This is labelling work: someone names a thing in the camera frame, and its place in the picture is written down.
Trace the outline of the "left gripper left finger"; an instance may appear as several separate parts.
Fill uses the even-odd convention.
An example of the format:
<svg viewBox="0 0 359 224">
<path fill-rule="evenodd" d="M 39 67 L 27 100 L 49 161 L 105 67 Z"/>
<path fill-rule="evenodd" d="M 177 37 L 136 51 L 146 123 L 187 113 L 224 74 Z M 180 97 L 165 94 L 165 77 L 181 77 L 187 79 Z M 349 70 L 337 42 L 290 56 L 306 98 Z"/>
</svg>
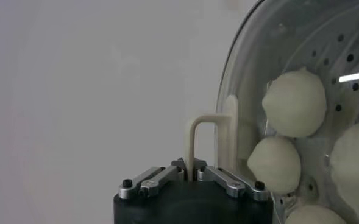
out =
<svg viewBox="0 0 359 224">
<path fill-rule="evenodd" d="M 170 181 L 184 181 L 186 168 L 182 158 L 174 160 L 168 167 L 151 167 L 132 179 L 125 179 L 118 189 L 118 197 L 131 200 L 139 193 L 154 197 Z"/>
</svg>

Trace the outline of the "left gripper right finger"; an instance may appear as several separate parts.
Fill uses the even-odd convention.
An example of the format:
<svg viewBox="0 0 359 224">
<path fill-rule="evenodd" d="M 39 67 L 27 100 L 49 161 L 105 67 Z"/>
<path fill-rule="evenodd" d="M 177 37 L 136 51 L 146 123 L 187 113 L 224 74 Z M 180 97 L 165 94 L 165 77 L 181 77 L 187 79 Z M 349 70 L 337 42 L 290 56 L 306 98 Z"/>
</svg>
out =
<svg viewBox="0 0 359 224">
<path fill-rule="evenodd" d="M 197 181 L 212 181 L 224 189 L 233 198 L 248 196 L 254 201 L 267 201 L 270 191 L 261 181 L 253 181 L 235 172 L 223 168 L 208 166 L 203 160 L 194 160 L 194 176 Z"/>
</svg>

